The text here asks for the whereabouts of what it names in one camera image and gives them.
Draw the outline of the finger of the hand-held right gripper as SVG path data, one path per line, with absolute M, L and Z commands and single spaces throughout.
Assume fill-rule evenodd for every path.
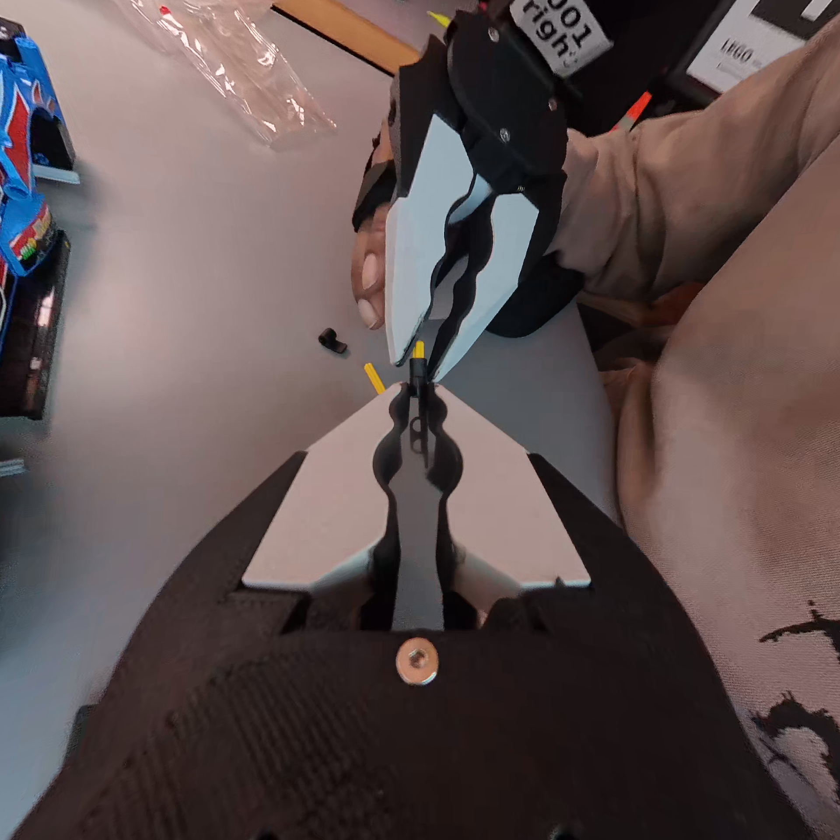
M 408 193 L 385 225 L 385 335 L 390 362 L 404 363 L 433 304 L 447 221 L 469 194 L 474 171 L 459 133 L 433 115 Z
M 464 357 L 516 290 L 538 216 L 525 196 L 496 196 L 467 217 L 467 264 L 428 360 L 432 382 Z

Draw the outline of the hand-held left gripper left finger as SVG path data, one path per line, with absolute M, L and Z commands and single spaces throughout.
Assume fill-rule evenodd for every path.
M 411 403 L 395 384 L 312 444 L 241 577 L 249 590 L 394 593 L 401 548 L 390 483 Z

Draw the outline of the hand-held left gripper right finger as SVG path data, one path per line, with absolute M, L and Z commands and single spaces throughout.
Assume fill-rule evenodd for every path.
M 460 466 L 444 499 L 455 592 L 469 603 L 495 603 L 555 585 L 589 586 L 529 452 L 445 387 L 435 395 Z

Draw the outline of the thin black toy beam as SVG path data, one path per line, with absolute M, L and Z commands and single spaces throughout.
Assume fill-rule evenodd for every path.
M 417 413 L 411 418 L 408 434 L 411 453 L 422 461 L 423 469 L 428 470 L 430 462 L 434 462 L 435 436 L 429 432 L 425 413 Z

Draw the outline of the person's right forearm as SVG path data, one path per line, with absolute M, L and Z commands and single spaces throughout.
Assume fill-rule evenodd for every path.
M 836 18 L 703 110 L 570 129 L 547 254 L 608 298 L 708 281 L 838 138 L 838 96 Z

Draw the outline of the person's right hand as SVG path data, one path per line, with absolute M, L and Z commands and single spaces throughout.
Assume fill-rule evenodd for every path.
M 355 235 L 351 254 L 351 287 L 367 329 L 385 324 L 385 225 L 390 205 L 376 209 Z

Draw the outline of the black mesh chair pad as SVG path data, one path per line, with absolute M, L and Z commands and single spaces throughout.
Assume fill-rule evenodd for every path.
M 506 339 L 529 336 L 565 309 L 584 283 L 580 271 L 564 268 L 553 256 L 546 255 L 518 284 L 486 330 Z

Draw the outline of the orange grey striped stick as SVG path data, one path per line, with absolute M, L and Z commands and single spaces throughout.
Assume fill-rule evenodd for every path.
M 645 91 L 635 103 L 624 113 L 624 115 L 613 125 L 611 132 L 623 131 L 629 132 L 635 125 L 639 123 L 647 110 L 653 95 L 650 91 Z

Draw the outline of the wooden board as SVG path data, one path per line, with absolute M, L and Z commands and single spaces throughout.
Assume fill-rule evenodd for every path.
M 272 1 L 281 16 L 393 77 L 420 52 L 338 1 Z

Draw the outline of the person's beige hoodie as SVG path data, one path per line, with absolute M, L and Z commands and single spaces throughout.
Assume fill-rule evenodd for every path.
M 633 373 L 628 533 L 677 594 L 748 735 L 838 838 L 838 140 Z

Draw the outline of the black white toy box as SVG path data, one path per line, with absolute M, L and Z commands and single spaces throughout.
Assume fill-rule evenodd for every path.
M 838 1 L 721 2 L 668 75 L 701 106 L 803 47 L 839 12 Z

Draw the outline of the clear plastic bag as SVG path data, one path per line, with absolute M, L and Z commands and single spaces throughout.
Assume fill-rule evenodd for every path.
M 278 47 L 255 23 L 272 2 L 116 1 L 142 37 L 194 69 L 265 147 L 336 132 Z

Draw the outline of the brick-built toy race car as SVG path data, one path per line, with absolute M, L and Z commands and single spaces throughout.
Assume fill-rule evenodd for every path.
M 46 406 L 70 240 L 39 178 L 78 184 L 76 152 L 36 42 L 1 20 L 1 416 Z

